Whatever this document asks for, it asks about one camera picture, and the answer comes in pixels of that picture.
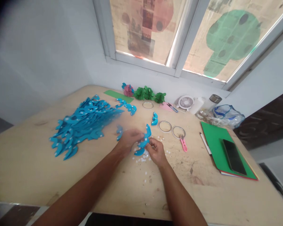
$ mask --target person's right hand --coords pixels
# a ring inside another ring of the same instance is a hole
[[[164,153],[164,145],[160,141],[150,138],[150,143],[147,143],[146,149],[150,154],[153,162],[160,168],[168,164],[166,154]]]

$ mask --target window frame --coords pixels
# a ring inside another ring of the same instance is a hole
[[[283,15],[269,29],[262,40],[257,44],[254,51],[252,51],[252,53],[244,59],[240,66],[231,75],[228,82],[224,82],[183,69],[209,2],[210,0],[186,0],[182,20],[176,34],[177,38],[172,44],[174,52],[169,62],[170,67],[168,67],[154,61],[137,58],[131,54],[117,52],[110,0],[93,0],[106,61],[120,61],[176,78],[185,78],[210,87],[227,91],[230,90],[236,83],[239,82],[243,75],[260,58],[260,56],[263,55],[271,44],[274,43],[275,40],[283,33]]]

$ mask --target small white fan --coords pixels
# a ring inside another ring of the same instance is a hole
[[[194,104],[193,98],[189,95],[184,95],[179,98],[176,107],[181,107],[182,109],[186,109],[187,111],[189,111],[189,109],[192,107],[193,104]]]

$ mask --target green mushroom shape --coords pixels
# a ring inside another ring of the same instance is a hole
[[[246,57],[257,45],[260,23],[245,10],[224,13],[209,29],[207,45],[214,51],[204,68],[204,75],[216,77],[229,60]]]
[[[134,92],[134,97],[138,100],[144,100],[145,89],[142,87],[138,87],[137,90]]]
[[[158,104],[163,103],[165,95],[166,93],[157,93],[154,97],[154,101]]]
[[[146,100],[153,100],[154,92],[152,91],[152,89],[147,87],[147,86],[145,86],[144,89],[145,89],[145,95],[144,95],[145,99]]]

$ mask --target hand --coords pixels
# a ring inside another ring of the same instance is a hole
[[[150,138],[149,141],[150,143],[147,143],[146,149],[148,150],[153,162],[158,166],[158,168],[161,168],[168,164],[168,160],[164,153],[163,143],[154,138]]]
[[[126,130],[113,150],[125,158],[130,153],[133,144],[143,139],[144,136],[145,134],[138,129]]]

